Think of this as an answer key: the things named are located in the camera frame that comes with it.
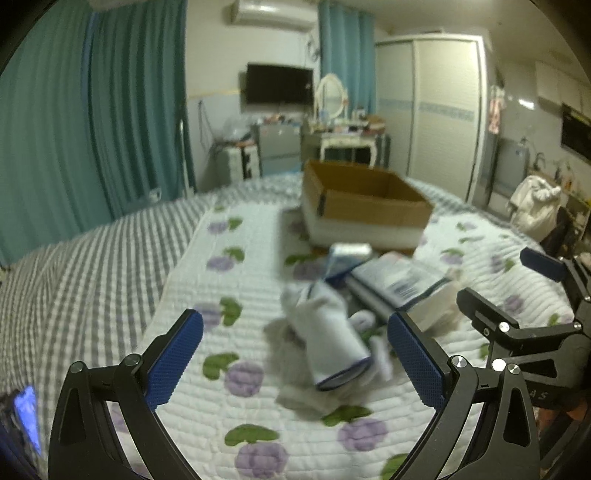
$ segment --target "plaid bedspread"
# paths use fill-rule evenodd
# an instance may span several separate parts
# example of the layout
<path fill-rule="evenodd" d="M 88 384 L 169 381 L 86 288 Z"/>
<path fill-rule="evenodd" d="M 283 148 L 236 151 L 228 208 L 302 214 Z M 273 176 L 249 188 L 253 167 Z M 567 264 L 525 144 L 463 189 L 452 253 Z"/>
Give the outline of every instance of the plaid bedspread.
<path fill-rule="evenodd" d="M 439 215 L 477 211 L 439 188 L 410 183 Z M 12 266 L 0 289 L 0 395 L 35 387 L 42 475 L 69 365 L 113 365 L 134 351 L 205 211 L 246 200 L 297 204 L 300 191 L 299 174 L 245 182 L 143 210 Z"/>

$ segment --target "white jacket on chair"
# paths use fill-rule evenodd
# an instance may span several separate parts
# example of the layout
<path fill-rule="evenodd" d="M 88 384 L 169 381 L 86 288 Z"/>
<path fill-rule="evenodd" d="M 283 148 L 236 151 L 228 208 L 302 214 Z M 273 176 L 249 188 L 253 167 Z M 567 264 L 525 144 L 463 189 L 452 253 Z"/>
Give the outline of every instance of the white jacket on chair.
<path fill-rule="evenodd" d="M 522 181 L 509 200 L 514 210 L 511 223 L 521 232 L 541 242 L 556 226 L 556 213 L 560 207 L 560 187 L 530 175 Z"/>

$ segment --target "white appliance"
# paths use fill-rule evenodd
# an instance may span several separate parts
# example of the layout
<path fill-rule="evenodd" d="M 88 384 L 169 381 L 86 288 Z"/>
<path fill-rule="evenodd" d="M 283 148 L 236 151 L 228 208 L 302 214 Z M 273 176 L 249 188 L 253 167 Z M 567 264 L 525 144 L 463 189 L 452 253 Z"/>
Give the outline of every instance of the white appliance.
<path fill-rule="evenodd" d="M 256 145 L 222 148 L 216 155 L 216 169 L 220 185 L 260 178 L 261 167 Z"/>
<path fill-rule="evenodd" d="M 308 32 L 318 23 L 315 5 L 290 4 L 273 0 L 236 0 L 232 23 L 281 27 Z"/>
<path fill-rule="evenodd" d="M 390 169 L 471 202 L 488 126 L 482 37 L 390 37 L 377 44 L 376 76 Z"/>

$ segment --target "ceiling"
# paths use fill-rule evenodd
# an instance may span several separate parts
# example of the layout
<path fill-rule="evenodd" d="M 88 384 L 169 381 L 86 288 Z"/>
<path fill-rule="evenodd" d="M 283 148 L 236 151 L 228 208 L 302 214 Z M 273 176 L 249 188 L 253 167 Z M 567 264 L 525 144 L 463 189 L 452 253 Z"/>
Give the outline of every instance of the ceiling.
<path fill-rule="evenodd" d="M 590 83 L 567 41 L 530 0 L 339 0 L 375 14 L 391 34 L 426 27 L 483 27 L 501 61 L 544 61 L 578 80 Z"/>

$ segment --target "metal screw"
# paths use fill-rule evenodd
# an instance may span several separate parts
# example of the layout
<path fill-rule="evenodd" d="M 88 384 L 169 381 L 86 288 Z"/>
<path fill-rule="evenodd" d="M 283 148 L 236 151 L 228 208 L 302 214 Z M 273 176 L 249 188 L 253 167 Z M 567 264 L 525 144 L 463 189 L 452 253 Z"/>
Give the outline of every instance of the metal screw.
<path fill-rule="evenodd" d="M 509 371 L 509 373 L 512 373 L 513 375 L 519 375 L 519 373 L 521 372 L 521 368 L 519 368 L 519 365 L 515 364 L 509 364 L 507 366 L 507 370 Z"/>
<path fill-rule="evenodd" d="M 139 356 L 137 353 L 131 353 L 123 359 L 123 363 L 128 367 L 134 367 L 141 359 L 141 356 Z"/>
<path fill-rule="evenodd" d="M 464 357 L 457 355 L 452 358 L 452 364 L 456 368 L 464 368 L 468 364 L 468 362 L 466 361 L 466 359 Z"/>
<path fill-rule="evenodd" d="M 73 374 L 77 374 L 79 372 L 82 372 L 83 368 L 84 364 L 82 362 L 74 362 L 70 365 L 70 372 L 72 372 Z"/>
<path fill-rule="evenodd" d="M 497 372 L 502 372 L 506 366 L 507 362 L 505 362 L 502 358 L 495 358 L 492 361 L 492 369 Z"/>

